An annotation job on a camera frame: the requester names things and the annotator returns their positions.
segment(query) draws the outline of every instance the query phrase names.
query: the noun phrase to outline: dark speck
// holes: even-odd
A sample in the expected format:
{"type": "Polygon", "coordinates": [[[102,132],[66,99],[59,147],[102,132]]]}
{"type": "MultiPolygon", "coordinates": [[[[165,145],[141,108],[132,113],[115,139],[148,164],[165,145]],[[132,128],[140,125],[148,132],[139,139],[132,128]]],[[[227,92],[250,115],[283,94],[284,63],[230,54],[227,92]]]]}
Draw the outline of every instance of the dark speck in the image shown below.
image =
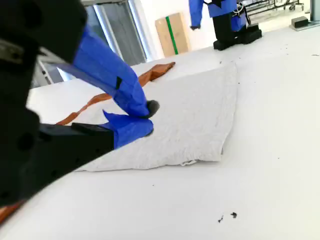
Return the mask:
{"type": "Polygon", "coordinates": [[[236,219],[238,217],[238,214],[236,214],[235,212],[231,213],[231,216],[236,219]]]}
{"type": "Polygon", "coordinates": [[[222,217],[218,220],[218,223],[221,223],[223,219],[224,219],[224,216],[222,215],[222,217]]]}

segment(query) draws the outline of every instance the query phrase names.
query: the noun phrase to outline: window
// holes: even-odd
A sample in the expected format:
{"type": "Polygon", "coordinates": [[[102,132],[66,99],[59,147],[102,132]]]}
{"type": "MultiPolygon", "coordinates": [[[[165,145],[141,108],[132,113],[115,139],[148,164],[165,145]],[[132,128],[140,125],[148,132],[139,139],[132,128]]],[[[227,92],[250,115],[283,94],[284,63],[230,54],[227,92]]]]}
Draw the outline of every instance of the window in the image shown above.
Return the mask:
{"type": "MultiPolygon", "coordinates": [[[[142,28],[139,25],[137,28],[139,22],[132,12],[133,8],[134,5],[128,1],[85,7],[88,14],[87,25],[129,66],[147,61],[146,46],[141,40],[143,33],[140,29],[142,28]]],[[[43,64],[42,66],[46,68],[53,83],[73,78],[52,65],[43,64]]]]}

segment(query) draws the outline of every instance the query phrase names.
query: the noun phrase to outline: blue tape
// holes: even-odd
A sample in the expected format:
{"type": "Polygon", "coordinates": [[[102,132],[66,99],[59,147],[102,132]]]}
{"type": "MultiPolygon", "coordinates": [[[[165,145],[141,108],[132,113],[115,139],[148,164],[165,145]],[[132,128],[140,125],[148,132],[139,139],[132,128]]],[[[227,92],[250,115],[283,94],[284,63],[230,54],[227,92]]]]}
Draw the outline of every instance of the blue tape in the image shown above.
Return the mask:
{"type": "Polygon", "coordinates": [[[114,149],[143,138],[154,129],[154,125],[149,119],[117,115],[106,111],[103,111],[103,113],[109,122],[100,126],[113,131],[114,149]]]}
{"type": "Polygon", "coordinates": [[[234,16],[231,18],[231,29],[234,32],[240,31],[247,24],[246,14],[243,13],[240,16],[234,16]]]}
{"type": "Polygon", "coordinates": [[[203,0],[189,0],[189,11],[191,16],[191,26],[198,27],[201,25],[203,0]]]}
{"type": "Polygon", "coordinates": [[[135,72],[88,27],[73,64],[57,64],[57,67],[111,95],[130,116],[149,115],[147,99],[135,72]]]}
{"type": "Polygon", "coordinates": [[[235,9],[237,9],[237,0],[222,0],[221,8],[215,4],[209,4],[208,8],[209,8],[210,18],[229,14],[235,9]]]}

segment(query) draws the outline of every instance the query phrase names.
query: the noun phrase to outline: white table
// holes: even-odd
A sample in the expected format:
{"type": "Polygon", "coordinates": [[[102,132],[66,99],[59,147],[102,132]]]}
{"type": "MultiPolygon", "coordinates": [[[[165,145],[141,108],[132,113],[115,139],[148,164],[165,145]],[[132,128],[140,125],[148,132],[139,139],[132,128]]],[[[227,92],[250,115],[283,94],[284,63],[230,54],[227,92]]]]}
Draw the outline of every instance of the white table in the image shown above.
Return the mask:
{"type": "MultiPolygon", "coordinates": [[[[283,29],[223,52],[207,48],[171,58],[177,65],[161,81],[238,65],[237,110],[222,162],[70,173],[25,204],[0,229],[0,239],[319,239],[320,57],[311,56],[320,55],[319,39],[320,28],[283,29]]],[[[154,64],[134,69],[140,74],[154,64]]],[[[51,107],[51,92],[76,96],[80,85],[37,89],[29,106],[41,114],[46,109],[33,98],[47,96],[42,104],[51,107]]],[[[80,92],[99,93],[85,86],[80,92]]]]}

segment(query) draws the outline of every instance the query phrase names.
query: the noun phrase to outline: orange cloth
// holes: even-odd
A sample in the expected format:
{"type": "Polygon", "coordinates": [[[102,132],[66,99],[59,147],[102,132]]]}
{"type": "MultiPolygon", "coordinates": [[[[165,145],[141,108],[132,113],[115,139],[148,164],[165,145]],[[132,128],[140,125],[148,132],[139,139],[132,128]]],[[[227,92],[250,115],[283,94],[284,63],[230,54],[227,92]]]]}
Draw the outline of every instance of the orange cloth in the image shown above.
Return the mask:
{"type": "Polygon", "coordinates": [[[19,202],[12,206],[0,208],[0,224],[2,224],[14,211],[21,207],[22,204],[23,202],[19,202]]]}
{"type": "MultiPolygon", "coordinates": [[[[168,64],[157,64],[153,68],[151,68],[149,71],[145,72],[139,77],[139,83],[143,87],[145,86],[149,81],[153,81],[165,73],[167,73],[173,66],[175,65],[175,62],[171,62],[168,64]]],[[[94,96],[91,98],[91,100],[82,107],[79,111],[71,113],[69,116],[67,116],[62,121],[58,122],[57,125],[67,125],[71,123],[73,120],[75,120],[84,110],[86,110],[88,107],[90,107],[93,104],[109,100],[112,97],[107,93],[102,93],[97,96],[94,96]]]]}

